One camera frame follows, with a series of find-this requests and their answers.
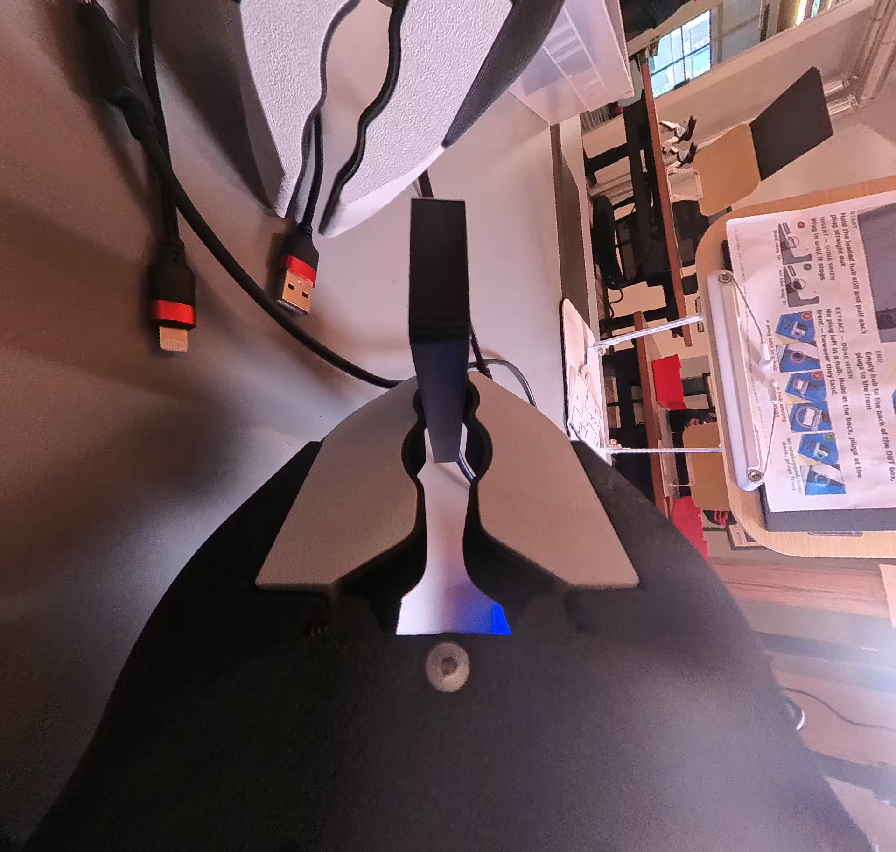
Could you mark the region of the blue plastic bin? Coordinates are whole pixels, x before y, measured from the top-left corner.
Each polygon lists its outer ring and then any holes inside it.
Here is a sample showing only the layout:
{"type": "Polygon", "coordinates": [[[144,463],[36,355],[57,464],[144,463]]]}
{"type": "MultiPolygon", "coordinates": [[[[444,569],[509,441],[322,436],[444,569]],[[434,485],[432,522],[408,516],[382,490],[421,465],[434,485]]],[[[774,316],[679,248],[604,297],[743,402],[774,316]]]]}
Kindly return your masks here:
{"type": "Polygon", "coordinates": [[[511,628],[503,608],[470,583],[445,591],[447,630],[455,634],[508,635],[511,628]]]}

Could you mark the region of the clear plastic bin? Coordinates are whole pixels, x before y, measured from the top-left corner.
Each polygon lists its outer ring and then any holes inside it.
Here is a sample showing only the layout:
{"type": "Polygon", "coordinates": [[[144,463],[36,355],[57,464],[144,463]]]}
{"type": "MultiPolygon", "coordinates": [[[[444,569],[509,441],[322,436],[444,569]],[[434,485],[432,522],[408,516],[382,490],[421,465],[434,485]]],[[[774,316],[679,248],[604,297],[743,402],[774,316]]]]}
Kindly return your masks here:
{"type": "Polygon", "coordinates": [[[509,91],[548,124],[632,98],[619,0],[566,0],[509,91]]]}

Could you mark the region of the white stand with printed tags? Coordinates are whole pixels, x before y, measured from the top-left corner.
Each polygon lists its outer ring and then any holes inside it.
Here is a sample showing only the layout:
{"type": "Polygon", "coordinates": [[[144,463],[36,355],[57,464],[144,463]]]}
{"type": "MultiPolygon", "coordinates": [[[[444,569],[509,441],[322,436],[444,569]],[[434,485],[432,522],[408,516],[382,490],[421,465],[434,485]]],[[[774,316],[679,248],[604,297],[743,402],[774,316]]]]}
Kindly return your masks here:
{"type": "Polygon", "coordinates": [[[619,446],[611,441],[607,424],[608,399],[603,370],[605,355],[611,349],[632,343],[636,355],[640,356],[642,349],[638,343],[645,338],[663,331],[688,328],[701,321],[701,315],[691,315],[654,328],[641,327],[620,336],[597,340],[573,303],[567,298],[562,300],[560,326],[566,395],[565,427],[571,439],[584,443],[608,463],[615,455],[720,454],[722,450],[719,445],[677,448],[658,440],[650,441],[647,447],[642,448],[619,446]]]}

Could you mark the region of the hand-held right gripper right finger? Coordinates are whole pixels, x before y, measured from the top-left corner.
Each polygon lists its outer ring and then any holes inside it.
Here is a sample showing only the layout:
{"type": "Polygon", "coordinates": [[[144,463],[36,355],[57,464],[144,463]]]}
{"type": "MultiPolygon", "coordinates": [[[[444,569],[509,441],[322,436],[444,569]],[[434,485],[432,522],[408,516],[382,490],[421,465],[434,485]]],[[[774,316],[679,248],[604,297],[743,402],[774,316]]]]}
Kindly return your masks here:
{"type": "Polygon", "coordinates": [[[473,374],[467,428],[475,479],[463,553],[479,590],[638,586],[573,443],[554,422],[493,380],[473,374]]]}

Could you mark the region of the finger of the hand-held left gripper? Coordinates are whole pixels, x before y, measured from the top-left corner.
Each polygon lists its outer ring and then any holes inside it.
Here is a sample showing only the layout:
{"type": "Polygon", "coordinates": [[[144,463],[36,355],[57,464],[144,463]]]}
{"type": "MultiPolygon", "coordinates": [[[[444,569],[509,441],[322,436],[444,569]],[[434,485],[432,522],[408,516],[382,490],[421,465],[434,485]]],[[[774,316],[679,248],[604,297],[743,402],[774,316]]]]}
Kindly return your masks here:
{"type": "Polygon", "coordinates": [[[386,77],[333,180],[322,236],[336,237],[374,216],[447,148],[511,6],[511,0],[397,0],[386,77]]]}
{"type": "Polygon", "coordinates": [[[362,0],[239,0],[240,103],[260,201],[285,218],[308,174],[333,38],[362,0]]]}

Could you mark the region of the printed poster board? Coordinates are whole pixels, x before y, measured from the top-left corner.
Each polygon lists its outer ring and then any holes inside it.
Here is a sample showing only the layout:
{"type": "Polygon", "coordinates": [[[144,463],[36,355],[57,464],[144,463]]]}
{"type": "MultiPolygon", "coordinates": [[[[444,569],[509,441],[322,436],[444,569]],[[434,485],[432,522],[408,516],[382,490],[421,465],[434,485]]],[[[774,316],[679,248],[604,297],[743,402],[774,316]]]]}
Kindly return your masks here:
{"type": "Polygon", "coordinates": [[[696,267],[737,522],[894,560],[894,177],[725,215],[696,267]]]}

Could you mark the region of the slim black usb hub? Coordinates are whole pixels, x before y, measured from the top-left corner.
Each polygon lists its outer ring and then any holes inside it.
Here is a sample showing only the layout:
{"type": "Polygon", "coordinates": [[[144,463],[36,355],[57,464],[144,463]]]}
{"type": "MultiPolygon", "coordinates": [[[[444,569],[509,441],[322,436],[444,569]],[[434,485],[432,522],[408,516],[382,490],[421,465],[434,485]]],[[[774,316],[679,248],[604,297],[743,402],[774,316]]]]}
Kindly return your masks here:
{"type": "Polygon", "coordinates": [[[409,344],[434,461],[461,447],[470,347],[465,204],[412,200],[409,229],[409,344]]]}

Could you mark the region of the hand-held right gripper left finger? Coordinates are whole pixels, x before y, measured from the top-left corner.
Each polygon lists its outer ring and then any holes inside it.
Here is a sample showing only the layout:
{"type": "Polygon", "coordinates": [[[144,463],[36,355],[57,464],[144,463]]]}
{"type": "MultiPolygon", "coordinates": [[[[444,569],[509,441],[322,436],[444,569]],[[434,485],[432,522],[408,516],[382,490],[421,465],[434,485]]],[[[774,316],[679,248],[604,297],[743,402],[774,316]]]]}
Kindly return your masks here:
{"type": "Polygon", "coordinates": [[[406,595],[427,564],[427,459],[418,383],[356,410],[322,440],[255,584],[348,590],[383,583],[406,595]]]}

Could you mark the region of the black usb cable red plugs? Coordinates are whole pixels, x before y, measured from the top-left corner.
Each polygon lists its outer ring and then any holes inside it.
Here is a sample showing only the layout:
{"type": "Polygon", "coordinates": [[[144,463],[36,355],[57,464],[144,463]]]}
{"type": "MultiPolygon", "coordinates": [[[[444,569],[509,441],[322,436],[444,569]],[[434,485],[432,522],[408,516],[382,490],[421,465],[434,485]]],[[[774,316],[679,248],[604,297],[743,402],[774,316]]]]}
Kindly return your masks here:
{"type": "MultiPolygon", "coordinates": [[[[308,313],[315,288],[319,254],[313,242],[312,221],[322,185],[323,145],[320,116],[313,120],[312,177],[301,219],[280,241],[277,303],[289,310],[308,313]]],[[[188,336],[196,326],[196,276],[185,254],[176,207],[159,178],[162,200],[162,237],[148,274],[148,306],[151,325],[165,353],[186,353],[188,336]]]]}

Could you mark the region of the red felt basket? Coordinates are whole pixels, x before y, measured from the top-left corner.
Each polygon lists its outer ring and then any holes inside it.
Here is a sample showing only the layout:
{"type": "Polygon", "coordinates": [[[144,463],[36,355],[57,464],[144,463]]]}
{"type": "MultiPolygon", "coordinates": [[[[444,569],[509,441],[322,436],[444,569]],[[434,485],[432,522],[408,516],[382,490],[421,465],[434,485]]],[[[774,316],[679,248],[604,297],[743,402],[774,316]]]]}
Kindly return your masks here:
{"type": "Polygon", "coordinates": [[[678,354],[651,361],[654,398],[667,411],[687,410],[682,364],[678,354]]]}
{"type": "Polygon", "coordinates": [[[709,544],[703,530],[702,510],[696,506],[690,496],[680,497],[673,501],[670,520],[703,559],[708,560],[709,544]]]}

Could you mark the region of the black board wooden stand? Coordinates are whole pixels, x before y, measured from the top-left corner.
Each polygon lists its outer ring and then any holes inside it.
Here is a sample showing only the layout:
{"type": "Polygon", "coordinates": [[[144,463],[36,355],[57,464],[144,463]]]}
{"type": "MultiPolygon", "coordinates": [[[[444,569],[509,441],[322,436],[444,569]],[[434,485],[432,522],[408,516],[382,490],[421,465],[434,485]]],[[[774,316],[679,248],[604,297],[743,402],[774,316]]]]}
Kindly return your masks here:
{"type": "Polygon", "coordinates": [[[699,148],[693,169],[703,191],[700,212],[726,211],[832,134],[822,74],[812,67],[752,121],[699,148]]]}

